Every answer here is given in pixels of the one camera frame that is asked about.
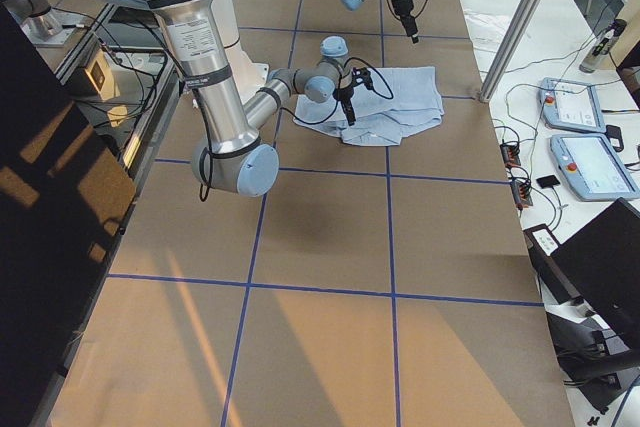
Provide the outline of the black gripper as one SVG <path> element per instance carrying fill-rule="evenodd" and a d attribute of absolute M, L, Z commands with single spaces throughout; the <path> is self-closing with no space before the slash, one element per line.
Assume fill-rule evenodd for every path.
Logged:
<path fill-rule="evenodd" d="M 413 0 L 391 0 L 391 5 L 395 16 L 402 22 L 406 36 L 411 38 L 413 44 L 418 43 L 420 35 L 417 32 L 416 20 L 412 15 Z"/>
<path fill-rule="evenodd" d="M 354 88 L 351 86 L 336 88 L 333 92 L 333 97 L 341 104 L 342 111 L 349 126 L 353 126 L 356 122 L 356 116 L 351 105 L 351 99 L 354 95 Z"/>

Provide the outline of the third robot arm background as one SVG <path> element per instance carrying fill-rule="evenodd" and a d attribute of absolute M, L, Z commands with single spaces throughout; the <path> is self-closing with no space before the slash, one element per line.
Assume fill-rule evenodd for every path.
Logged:
<path fill-rule="evenodd" d="M 48 0 L 1 0 L 35 46 L 62 46 L 85 25 L 83 14 L 60 12 Z"/>

